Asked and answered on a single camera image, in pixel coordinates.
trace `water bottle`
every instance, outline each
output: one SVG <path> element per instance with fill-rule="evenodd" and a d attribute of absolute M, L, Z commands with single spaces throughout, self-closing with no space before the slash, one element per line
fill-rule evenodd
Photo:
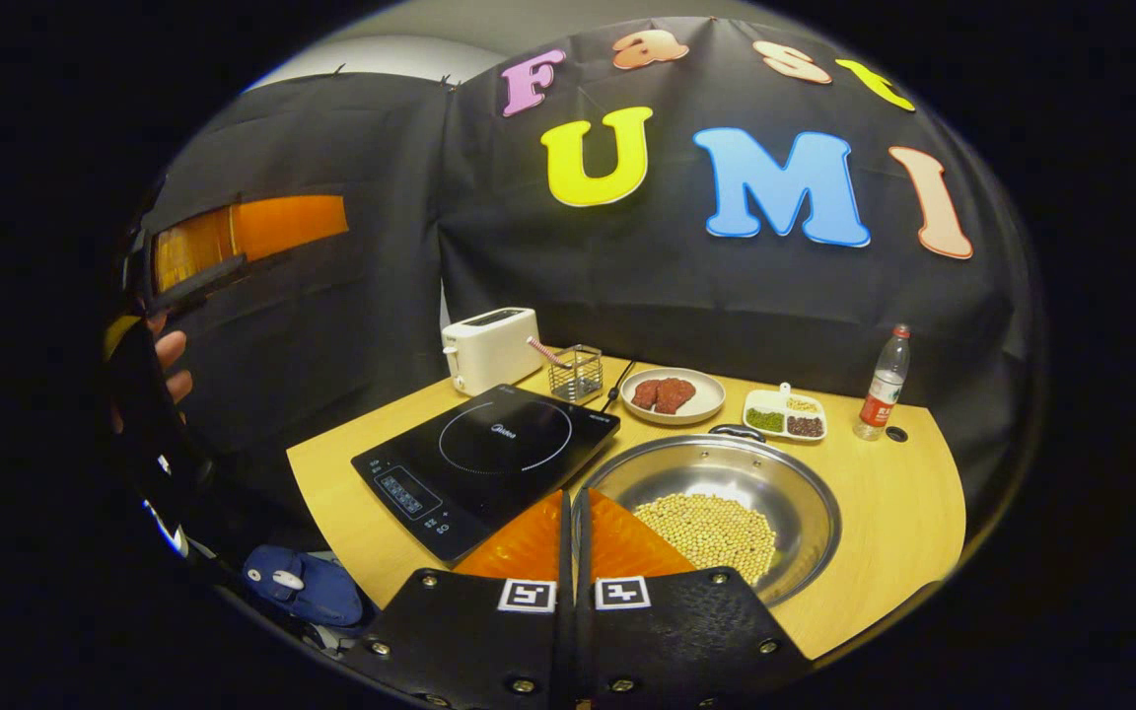
<path fill-rule="evenodd" d="M 866 395 L 861 414 L 853 424 L 853 433 L 866 441 L 875 441 L 884 432 L 887 417 L 893 412 L 896 400 L 901 398 L 901 386 L 905 383 L 905 374 L 910 369 L 910 327 L 897 324 L 893 328 L 893 337 L 879 352 L 875 362 L 875 378 L 870 382 L 870 392 Z"/>

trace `straw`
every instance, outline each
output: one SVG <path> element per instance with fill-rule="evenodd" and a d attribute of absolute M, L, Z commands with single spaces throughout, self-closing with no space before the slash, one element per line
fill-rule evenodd
<path fill-rule="evenodd" d="M 532 345 L 537 352 L 542 352 L 542 356 L 544 356 L 546 360 L 551 360 L 551 362 L 553 362 L 554 365 L 559 365 L 560 368 L 563 368 L 566 370 L 571 369 L 571 365 L 565 362 L 563 360 L 560 360 L 559 358 L 556 358 L 554 352 L 546 350 L 546 346 L 542 345 L 541 342 L 537 342 L 536 337 L 533 337 L 531 335 L 528 336 L 527 340 L 525 340 L 525 342 L 527 342 L 528 345 Z"/>

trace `letter m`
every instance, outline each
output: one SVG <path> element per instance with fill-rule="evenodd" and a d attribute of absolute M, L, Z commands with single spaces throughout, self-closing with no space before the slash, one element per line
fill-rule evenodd
<path fill-rule="evenodd" d="M 737 127 L 713 127 L 694 135 L 708 151 L 717 182 L 717 214 L 708 219 L 717 236 L 754 236 L 761 220 L 747 211 L 747 192 L 757 199 L 774 231 L 787 234 L 809 198 L 805 236 L 840 247 L 866 247 L 870 231 L 857 216 L 849 181 L 847 141 L 825 133 L 802 133 L 792 143 L 788 165 L 777 165 L 761 144 Z"/>

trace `person's hand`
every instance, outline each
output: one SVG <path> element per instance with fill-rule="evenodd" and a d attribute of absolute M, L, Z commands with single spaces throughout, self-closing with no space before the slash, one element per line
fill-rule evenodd
<path fill-rule="evenodd" d="M 173 367 L 173 364 L 177 361 L 177 358 L 182 358 L 182 352 L 186 349 L 186 333 L 182 333 L 181 329 L 172 332 L 169 335 L 159 337 L 160 332 L 166 327 L 166 315 L 161 314 L 157 318 L 148 319 L 148 329 L 152 332 L 153 336 L 158 336 L 157 340 L 157 359 L 160 360 L 160 368 L 167 370 Z M 166 381 L 166 386 L 169 390 L 169 394 L 175 400 L 182 401 L 183 396 L 191 394 L 191 387 L 193 386 L 191 378 L 191 370 L 182 370 L 181 373 L 173 374 Z M 182 412 L 177 414 L 182 417 L 182 421 L 186 423 L 185 415 Z M 125 423 L 122 421 L 120 412 L 117 412 L 116 404 L 112 406 L 112 431 L 116 433 L 122 433 L 125 428 Z"/>

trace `toaster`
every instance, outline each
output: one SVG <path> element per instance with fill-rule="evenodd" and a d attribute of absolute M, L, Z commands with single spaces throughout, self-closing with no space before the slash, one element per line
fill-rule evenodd
<path fill-rule="evenodd" d="M 533 309 L 491 310 L 441 332 L 454 390 L 476 395 L 493 385 L 513 384 L 542 367 L 542 356 L 528 345 L 537 339 Z"/>

